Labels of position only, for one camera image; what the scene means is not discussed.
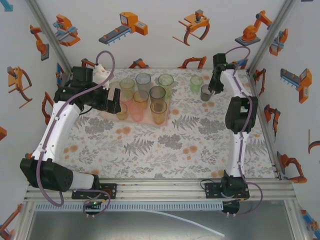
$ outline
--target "table surface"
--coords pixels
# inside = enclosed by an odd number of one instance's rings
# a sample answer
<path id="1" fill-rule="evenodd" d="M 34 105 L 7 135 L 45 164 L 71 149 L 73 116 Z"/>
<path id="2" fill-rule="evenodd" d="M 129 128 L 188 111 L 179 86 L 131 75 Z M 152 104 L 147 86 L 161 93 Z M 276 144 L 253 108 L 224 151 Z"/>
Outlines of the table surface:
<path id="1" fill-rule="evenodd" d="M 213 95 L 208 102 L 190 90 L 190 78 L 202 76 L 209 84 L 209 69 L 116 69 L 113 81 L 138 73 L 174 77 L 167 126 L 110 121 L 97 110 L 81 115 L 73 125 L 60 164 L 101 178 L 220 178 L 227 166 L 230 132 L 225 115 L 231 97 Z M 239 79 L 250 91 L 246 72 Z M 256 118 L 245 156 L 247 178 L 274 178 L 259 118 Z"/>

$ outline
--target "leaf pattern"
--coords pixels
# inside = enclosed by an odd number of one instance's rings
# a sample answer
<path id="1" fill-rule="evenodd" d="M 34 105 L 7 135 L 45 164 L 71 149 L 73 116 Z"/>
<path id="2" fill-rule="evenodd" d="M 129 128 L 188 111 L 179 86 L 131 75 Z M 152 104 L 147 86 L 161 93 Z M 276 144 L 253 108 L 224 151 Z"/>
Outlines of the leaf pattern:
<path id="1" fill-rule="evenodd" d="M 112 81 L 135 79 L 141 71 L 151 75 L 152 85 L 158 84 L 161 74 L 174 77 L 167 125 L 110 121 L 93 109 L 75 121 L 60 163 L 77 172 L 94 171 L 101 178 L 210 178 L 225 169 L 230 152 L 225 115 L 231 97 L 221 92 L 203 102 L 200 94 L 190 91 L 191 76 L 210 78 L 212 71 L 116 69 Z M 244 70 L 238 75 L 242 83 L 248 82 Z M 258 118 L 248 138 L 244 161 L 247 178 L 274 177 Z"/>
<path id="2" fill-rule="evenodd" d="M 138 138 L 138 140 L 134 139 L 132 143 L 130 144 L 127 143 L 124 146 L 125 153 L 128 152 L 129 156 L 131 152 L 137 156 L 138 156 L 137 152 L 142 155 L 145 155 L 145 152 L 147 153 L 154 143 L 155 143 L 154 141 L 150 141 L 150 140 L 145 140 L 145 139 L 140 140 L 140 138 Z"/>
<path id="3" fill-rule="evenodd" d="M 188 129 L 192 129 L 195 127 L 195 125 L 197 125 L 197 122 L 199 121 L 199 117 L 195 117 L 195 116 L 186 116 L 184 115 L 183 117 L 180 116 L 179 119 L 175 119 L 172 121 L 173 127 L 177 130 L 179 130 L 179 127 L 182 128 L 183 130 L 186 130 L 186 128 Z"/>

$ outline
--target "transparent cup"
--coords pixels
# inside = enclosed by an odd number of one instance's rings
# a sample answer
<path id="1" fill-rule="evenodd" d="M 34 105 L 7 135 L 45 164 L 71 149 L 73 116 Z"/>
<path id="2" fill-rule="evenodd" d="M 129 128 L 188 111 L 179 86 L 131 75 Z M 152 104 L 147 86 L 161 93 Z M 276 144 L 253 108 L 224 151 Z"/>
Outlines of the transparent cup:
<path id="1" fill-rule="evenodd" d="M 153 86 L 149 93 L 152 103 L 165 101 L 166 90 L 162 86 Z"/>
<path id="2" fill-rule="evenodd" d="M 162 102 L 152 102 L 150 105 L 151 114 L 153 117 L 153 121 L 160 125 L 163 124 L 166 120 L 166 111 L 167 111 L 168 105 L 165 101 Z"/>
<path id="3" fill-rule="evenodd" d="M 135 122 L 141 122 L 144 119 L 145 108 L 138 102 L 134 102 L 129 107 L 129 113 Z"/>
<path id="4" fill-rule="evenodd" d="M 120 103 L 121 112 L 116 114 L 119 120 L 126 120 L 128 117 L 128 107 L 124 103 Z"/>
<path id="5" fill-rule="evenodd" d="M 200 98 L 202 101 L 208 102 L 213 94 L 214 94 L 214 91 L 212 92 L 209 91 L 208 84 L 205 84 L 201 87 Z"/>
<path id="6" fill-rule="evenodd" d="M 142 72 L 135 77 L 136 85 L 138 90 L 144 90 L 147 93 L 150 91 L 151 76 L 148 73 Z"/>
<path id="7" fill-rule="evenodd" d="M 120 88 L 122 90 L 130 90 L 132 94 L 135 93 L 135 81 L 129 77 L 126 77 L 120 81 Z"/>
<path id="8" fill-rule="evenodd" d="M 125 104 L 127 107 L 130 107 L 130 105 L 134 102 L 134 94 L 131 92 L 131 90 L 124 89 L 120 92 L 120 103 Z"/>
<path id="9" fill-rule="evenodd" d="M 174 77 L 170 74 L 162 74 L 158 78 L 159 86 L 165 89 L 165 98 L 171 97 L 172 88 L 174 86 Z"/>
<path id="10" fill-rule="evenodd" d="M 201 85 L 204 83 L 204 79 L 201 76 L 192 76 L 190 79 L 190 90 L 193 93 L 200 92 Z"/>
<path id="11" fill-rule="evenodd" d="M 146 109 L 148 107 L 149 94 L 145 90 L 138 90 L 133 94 L 133 100 Z"/>

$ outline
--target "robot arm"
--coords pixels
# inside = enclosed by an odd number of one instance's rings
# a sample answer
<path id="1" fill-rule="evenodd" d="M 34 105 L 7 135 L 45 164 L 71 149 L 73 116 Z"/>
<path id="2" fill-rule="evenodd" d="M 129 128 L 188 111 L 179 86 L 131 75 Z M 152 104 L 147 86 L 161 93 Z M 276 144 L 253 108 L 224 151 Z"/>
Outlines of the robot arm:
<path id="1" fill-rule="evenodd" d="M 218 94 L 224 90 L 232 96 L 225 116 L 225 125 L 230 129 L 230 154 L 227 168 L 221 180 L 223 196 L 234 196 L 247 188 L 242 178 L 244 173 L 244 159 L 246 153 L 246 143 L 249 132 L 255 126 L 258 99 L 251 96 L 239 80 L 236 66 L 227 63 L 226 54 L 218 53 L 213 56 L 213 75 L 209 83 L 209 90 Z M 252 111 L 248 123 L 243 132 L 249 115 L 250 103 L 247 98 L 252 100 Z"/>
<path id="2" fill-rule="evenodd" d="M 31 159 L 23 158 L 20 168 L 30 184 L 37 188 L 36 168 L 40 154 L 43 152 L 43 158 L 40 168 L 40 179 L 44 189 L 65 192 L 76 189 L 99 189 L 100 183 L 97 175 L 86 174 L 59 165 L 59 157 L 66 145 L 69 132 L 84 108 L 84 105 L 91 106 L 100 111 L 106 111 L 116 114 L 121 111 L 120 107 L 120 89 L 115 89 L 113 100 L 108 99 L 109 89 L 103 86 L 83 94 L 67 105 L 59 117 L 56 117 L 58 111 L 65 102 L 72 96 L 92 88 L 97 84 L 93 82 L 93 69 L 85 67 L 73 67 L 73 78 L 68 82 L 69 86 L 60 87 L 54 96 L 53 112 L 36 150 Z M 53 121 L 56 123 L 46 144 L 46 150 L 43 150 L 45 138 L 49 134 Z"/>

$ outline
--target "white cable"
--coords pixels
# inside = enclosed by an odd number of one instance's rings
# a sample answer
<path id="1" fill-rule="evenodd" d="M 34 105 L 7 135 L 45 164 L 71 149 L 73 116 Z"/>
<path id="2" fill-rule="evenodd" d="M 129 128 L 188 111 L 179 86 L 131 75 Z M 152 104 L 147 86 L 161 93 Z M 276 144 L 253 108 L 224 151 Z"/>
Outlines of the white cable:
<path id="1" fill-rule="evenodd" d="M 220 233 L 220 232 L 218 232 L 218 231 L 215 231 L 215 230 L 213 230 L 213 229 L 211 229 L 211 228 L 208 228 L 208 227 L 206 227 L 206 226 L 203 226 L 203 225 L 201 225 L 201 224 L 199 224 L 199 223 L 197 223 L 197 222 L 194 222 L 194 221 L 191 221 L 191 220 L 188 220 L 188 219 L 179 217 L 179 216 L 175 216 L 175 215 L 172 215 L 172 214 L 169 214 L 169 213 L 166 213 L 166 212 L 162 212 L 162 211 L 152 211 L 152 210 L 142 210 L 142 212 L 147 212 L 147 213 L 152 213 L 152 214 L 160 214 L 160 215 L 165 215 L 165 216 L 167 216 L 167 217 L 171 217 L 171 218 L 174 218 L 174 219 L 179 219 L 179 220 L 181 220 L 181 221 L 184 221 L 184 222 L 187 222 L 187 223 L 196 225 L 196 226 L 198 226 L 198 227 L 200 227 L 200 228 L 203 228 L 203 229 L 205 229 L 205 230 L 208 230 L 209 232 L 212 232 L 212 233 L 214 233 L 214 234 L 218 234 L 218 235 L 221 236 L 221 237 L 225 237 L 224 234 L 222 234 L 222 233 Z"/>

